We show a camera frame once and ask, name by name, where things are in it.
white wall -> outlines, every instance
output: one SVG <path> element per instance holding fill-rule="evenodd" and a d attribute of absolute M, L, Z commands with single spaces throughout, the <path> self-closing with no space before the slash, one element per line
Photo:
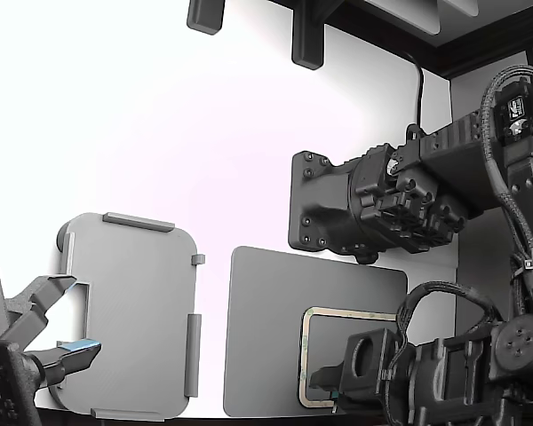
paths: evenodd
<path fill-rule="evenodd" d="M 57 231 L 87 211 L 190 232 L 207 264 L 195 307 L 203 314 L 200 398 L 184 415 L 220 417 L 231 252 L 290 251 L 296 152 L 340 163 L 403 143 L 417 73 L 334 28 L 325 65 L 312 72 L 290 61 L 290 10 L 227 0 L 223 29 L 208 36 L 187 28 L 187 5 L 0 2 L 0 266 L 6 296 L 57 272 Z M 450 121 L 449 83 L 428 73 L 423 121 L 428 131 Z M 380 264 L 405 270 L 414 287 L 454 279 L 457 257 L 455 247 L 397 251 Z M 50 310 L 31 349 L 80 337 L 76 303 L 68 295 Z M 453 298 L 425 305 L 410 330 L 416 343 L 453 332 Z M 38 404 L 53 406 L 48 397 Z"/>

black clamp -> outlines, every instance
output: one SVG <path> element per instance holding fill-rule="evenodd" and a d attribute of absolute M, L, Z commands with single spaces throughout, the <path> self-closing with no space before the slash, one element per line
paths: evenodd
<path fill-rule="evenodd" d="M 292 28 L 292 62 L 313 70 L 323 65 L 324 24 L 344 1 L 297 1 Z"/>
<path fill-rule="evenodd" d="M 187 26 L 213 36 L 223 27 L 225 0 L 189 0 Z"/>
<path fill-rule="evenodd" d="M 324 24 L 345 0 L 298 0 L 294 7 L 292 61 L 308 69 L 323 65 Z M 187 26 L 215 35 L 223 26 L 225 0 L 190 0 Z"/>

black bracket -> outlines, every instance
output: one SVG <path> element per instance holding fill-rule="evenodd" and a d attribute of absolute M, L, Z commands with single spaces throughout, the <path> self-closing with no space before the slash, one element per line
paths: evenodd
<path fill-rule="evenodd" d="M 223 26 L 225 0 L 189 0 L 187 26 L 213 36 Z"/>
<path fill-rule="evenodd" d="M 344 1 L 297 1 L 292 28 L 292 62 L 313 70 L 323 65 L 324 24 Z"/>

